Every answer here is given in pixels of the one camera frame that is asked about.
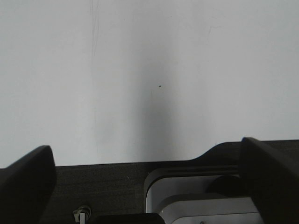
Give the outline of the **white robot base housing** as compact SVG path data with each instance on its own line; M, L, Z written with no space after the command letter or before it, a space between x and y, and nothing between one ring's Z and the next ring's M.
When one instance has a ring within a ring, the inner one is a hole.
M158 168L144 182L144 211L167 224L262 224L237 166Z

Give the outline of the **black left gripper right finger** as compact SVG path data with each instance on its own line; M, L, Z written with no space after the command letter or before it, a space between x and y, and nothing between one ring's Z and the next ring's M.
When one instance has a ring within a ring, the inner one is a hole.
M239 173L266 224L299 222L299 141L243 138Z

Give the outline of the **dark robot base platform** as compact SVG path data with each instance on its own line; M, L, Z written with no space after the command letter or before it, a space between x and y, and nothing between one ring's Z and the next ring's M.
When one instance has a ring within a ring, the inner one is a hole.
M42 224L165 224L157 213L144 211L144 182L158 168L237 166L240 142L214 146L189 161L138 162L57 167L57 184ZM241 179L244 192L249 195Z

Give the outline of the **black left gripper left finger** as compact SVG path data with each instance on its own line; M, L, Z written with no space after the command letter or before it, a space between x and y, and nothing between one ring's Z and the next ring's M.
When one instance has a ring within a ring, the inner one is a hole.
M0 170L0 222L39 223L57 183L50 146L40 146Z

